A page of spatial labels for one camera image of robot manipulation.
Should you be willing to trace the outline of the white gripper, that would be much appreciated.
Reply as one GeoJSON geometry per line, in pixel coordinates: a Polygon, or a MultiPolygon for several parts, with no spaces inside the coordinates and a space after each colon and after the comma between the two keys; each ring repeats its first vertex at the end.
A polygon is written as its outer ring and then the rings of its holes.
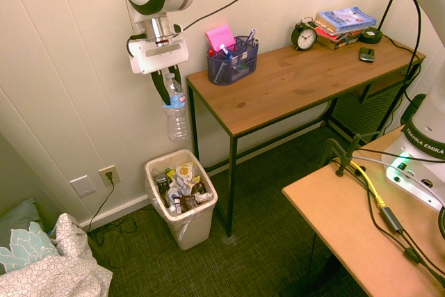
{"type": "Polygon", "coordinates": [[[145,40],[129,43],[129,57],[131,69],[134,74],[150,74],[163,103],[171,105],[168,90],[164,84],[161,71],[170,67],[170,73],[181,84],[181,75],[178,64],[188,60],[188,48],[184,38],[173,38],[167,45],[158,46],[155,42],[145,40]]]}

